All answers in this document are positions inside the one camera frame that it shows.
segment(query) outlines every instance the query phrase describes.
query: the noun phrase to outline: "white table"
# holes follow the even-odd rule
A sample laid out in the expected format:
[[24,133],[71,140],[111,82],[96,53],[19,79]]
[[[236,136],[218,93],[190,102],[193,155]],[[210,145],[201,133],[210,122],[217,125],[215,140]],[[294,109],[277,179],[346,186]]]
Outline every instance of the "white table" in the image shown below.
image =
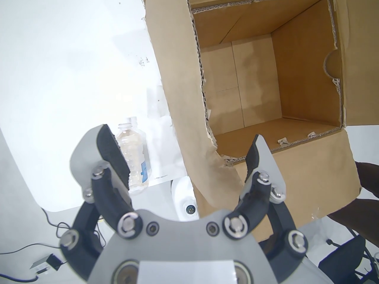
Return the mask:
[[36,202],[83,199],[69,159],[90,128],[137,116],[150,185],[186,176],[142,0],[0,0],[0,128]]

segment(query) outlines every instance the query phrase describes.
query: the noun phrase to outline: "cardboard box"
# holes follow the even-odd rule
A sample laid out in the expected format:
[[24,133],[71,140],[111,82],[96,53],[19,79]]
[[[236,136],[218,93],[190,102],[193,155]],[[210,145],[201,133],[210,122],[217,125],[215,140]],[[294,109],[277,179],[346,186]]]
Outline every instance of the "cardboard box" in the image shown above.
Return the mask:
[[[379,123],[378,1],[145,0],[201,216],[237,205],[257,133],[297,226],[356,198],[344,127]],[[255,234],[267,238],[268,222]]]

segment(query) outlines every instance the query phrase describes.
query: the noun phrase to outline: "plastic water bottle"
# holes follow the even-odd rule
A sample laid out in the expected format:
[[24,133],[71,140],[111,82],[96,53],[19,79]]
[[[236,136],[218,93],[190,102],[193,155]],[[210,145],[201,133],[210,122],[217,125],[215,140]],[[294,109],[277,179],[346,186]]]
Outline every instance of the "plastic water bottle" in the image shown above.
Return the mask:
[[149,149],[147,147],[146,133],[138,128],[137,117],[130,117],[127,121],[131,122],[131,129],[137,132],[142,138],[142,147],[143,147],[143,155],[145,157],[146,169],[147,169],[147,178],[150,180],[151,176],[151,164],[150,164],[150,155]]
[[143,141],[141,135],[132,130],[131,118],[120,124],[119,129],[121,131],[116,139],[130,169],[129,194],[135,195],[149,186]]

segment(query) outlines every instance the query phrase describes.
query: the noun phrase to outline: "power adapter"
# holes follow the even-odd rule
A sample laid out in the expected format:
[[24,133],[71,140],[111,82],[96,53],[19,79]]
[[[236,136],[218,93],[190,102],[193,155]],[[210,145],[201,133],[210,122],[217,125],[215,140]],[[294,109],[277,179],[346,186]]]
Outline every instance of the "power adapter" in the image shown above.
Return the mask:
[[63,262],[54,254],[46,256],[36,261],[30,270],[33,270],[36,275],[49,274],[59,270]]

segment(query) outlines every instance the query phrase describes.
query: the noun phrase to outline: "bottle label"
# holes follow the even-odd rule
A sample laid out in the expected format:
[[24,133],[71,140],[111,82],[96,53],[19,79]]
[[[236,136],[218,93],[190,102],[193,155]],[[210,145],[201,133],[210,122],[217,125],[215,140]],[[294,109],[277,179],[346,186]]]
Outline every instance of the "bottle label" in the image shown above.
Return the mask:
[[143,162],[143,163],[141,164],[141,167],[142,167],[142,172],[141,172],[142,183],[144,183],[144,182],[147,180],[147,168],[146,168],[146,162]]

